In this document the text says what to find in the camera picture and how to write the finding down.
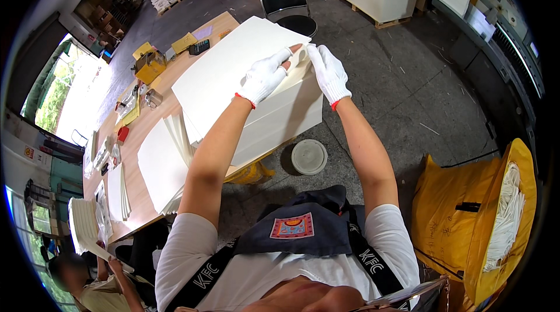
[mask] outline warning sign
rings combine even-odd
[[[30,159],[33,159],[33,152],[34,152],[33,148],[25,146],[25,152],[24,152],[25,156],[27,156]]]

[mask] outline yellow plastic bag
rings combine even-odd
[[[500,268],[483,272],[494,229],[506,166],[520,171],[525,205],[519,231]],[[478,306],[508,279],[521,260],[536,208],[536,182],[529,149],[516,138],[502,159],[440,168],[430,155],[416,184],[412,204],[412,243],[417,257],[440,274],[462,281]]]

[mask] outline purple paper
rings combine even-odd
[[[205,28],[201,28],[200,30],[194,32],[192,35],[198,40],[200,41],[201,39],[210,36],[210,34],[212,33],[212,25],[205,27]]]

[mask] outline hand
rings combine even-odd
[[[285,47],[275,55],[255,62],[247,71],[245,84],[235,95],[248,99],[255,109],[288,75],[290,62],[286,60],[301,46],[300,43],[290,48]]]
[[[108,266],[115,275],[123,272],[123,264],[112,256],[108,258]]]
[[[317,48],[315,45],[307,45],[307,54],[315,68],[318,86],[334,111],[339,100],[352,97],[352,92],[346,88],[348,75],[342,63],[324,45]]]

